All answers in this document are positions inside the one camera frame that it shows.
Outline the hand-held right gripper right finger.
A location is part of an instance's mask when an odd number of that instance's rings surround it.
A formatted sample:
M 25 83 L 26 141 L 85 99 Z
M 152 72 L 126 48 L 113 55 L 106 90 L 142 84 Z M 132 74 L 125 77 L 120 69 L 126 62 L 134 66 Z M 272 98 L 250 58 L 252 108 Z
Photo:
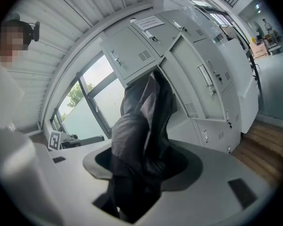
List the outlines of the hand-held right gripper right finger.
M 273 188 L 234 156 L 179 147 L 189 165 L 162 183 L 162 195 L 139 226 L 240 226 L 266 205 Z

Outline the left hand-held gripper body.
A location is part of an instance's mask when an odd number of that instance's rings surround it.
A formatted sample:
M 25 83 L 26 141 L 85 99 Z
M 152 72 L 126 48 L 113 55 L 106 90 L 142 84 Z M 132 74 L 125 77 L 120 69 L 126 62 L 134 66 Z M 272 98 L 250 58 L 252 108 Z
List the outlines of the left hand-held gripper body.
M 64 132 L 52 131 L 48 142 L 48 149 L 62 150 L 76 148 L 84 145 L 94 144 L 104 140 L 105 138 L 102 135 L 89 137 L 86 139 L 79 139 L 76 134 L 70 135 Z

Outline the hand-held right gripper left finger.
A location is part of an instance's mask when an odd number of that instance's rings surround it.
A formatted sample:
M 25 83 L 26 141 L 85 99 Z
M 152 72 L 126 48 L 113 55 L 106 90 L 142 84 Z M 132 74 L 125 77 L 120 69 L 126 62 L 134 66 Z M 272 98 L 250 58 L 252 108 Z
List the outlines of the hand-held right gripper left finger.
M 107 190 L 108 182 L 95 179 L 83 166 L 84 157 L 106 146 L 106 142 L 51 151 L 35 144 L 44 172 L 65 226 L 111 226 L 113 218 L 93 205 Z

